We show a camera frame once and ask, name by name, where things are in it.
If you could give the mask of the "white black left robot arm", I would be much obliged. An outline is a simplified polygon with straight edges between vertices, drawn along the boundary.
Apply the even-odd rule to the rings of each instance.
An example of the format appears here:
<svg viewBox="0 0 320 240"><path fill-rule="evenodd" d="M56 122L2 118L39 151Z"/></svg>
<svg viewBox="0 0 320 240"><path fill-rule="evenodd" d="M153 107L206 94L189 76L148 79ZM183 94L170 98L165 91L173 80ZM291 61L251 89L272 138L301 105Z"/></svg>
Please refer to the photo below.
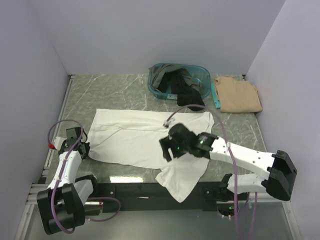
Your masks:
<svg viewBox="0 0 320 240"><path fill-rule="evenodd" d="M94 201L100 195L97 179L92 174L76 177L90 150L90 144L81 141L84 134L79 126L66 130L54 178L47 189L37 193L36 201L47 235L63 231L73 233L85 223L86 201Z"/></svg>

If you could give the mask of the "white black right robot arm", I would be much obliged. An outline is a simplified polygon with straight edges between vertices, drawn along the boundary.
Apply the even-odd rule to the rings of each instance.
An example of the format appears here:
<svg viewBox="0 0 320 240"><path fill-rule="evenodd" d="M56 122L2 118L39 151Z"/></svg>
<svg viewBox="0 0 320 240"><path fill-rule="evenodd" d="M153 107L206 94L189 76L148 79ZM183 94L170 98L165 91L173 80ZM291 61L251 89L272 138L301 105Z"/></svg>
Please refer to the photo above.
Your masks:
<svg viewBox="0 0 320 240"><path fill-rule="evenodd" d="M175 124L168 135L159 140L163 157L170 162L191 154L196 158L235 164L250 174L226 174L220 182L219 193L230 200L236 194L267 193L280 201L290 201L298 170L289 154L257 151L231 142L220 136L189 130L182 123Z"/></svg>

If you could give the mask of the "white t shirt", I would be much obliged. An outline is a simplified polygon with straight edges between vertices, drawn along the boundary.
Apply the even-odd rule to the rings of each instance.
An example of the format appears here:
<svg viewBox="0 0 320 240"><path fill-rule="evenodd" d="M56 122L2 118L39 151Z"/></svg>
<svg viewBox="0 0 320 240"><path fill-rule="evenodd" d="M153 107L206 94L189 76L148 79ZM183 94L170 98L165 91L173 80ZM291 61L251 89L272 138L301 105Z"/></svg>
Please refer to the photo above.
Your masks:
<svg viewBox="0 0 320 240"><path fill-rule="evenodd" d="M156 181L182 203L207 170L209 160L187 153L167 162L160 140L169 112L96 109L88 141L89 157L95 161L159 169Z"/></svg>

